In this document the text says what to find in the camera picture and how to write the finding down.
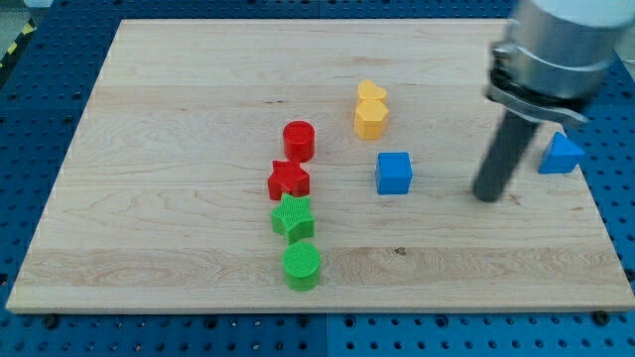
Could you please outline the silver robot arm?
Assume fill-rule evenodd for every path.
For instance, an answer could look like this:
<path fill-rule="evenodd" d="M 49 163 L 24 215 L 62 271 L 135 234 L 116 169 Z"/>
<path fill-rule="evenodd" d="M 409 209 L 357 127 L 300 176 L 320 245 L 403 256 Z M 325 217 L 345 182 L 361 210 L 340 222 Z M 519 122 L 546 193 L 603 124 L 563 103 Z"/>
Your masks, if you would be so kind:
<path fill-rule="evenodd" d="M 519 0 L 491 45 L 485 95 L 521 118 L 583 125 L 582 107 L 634 24 L 634 0 Z"/>

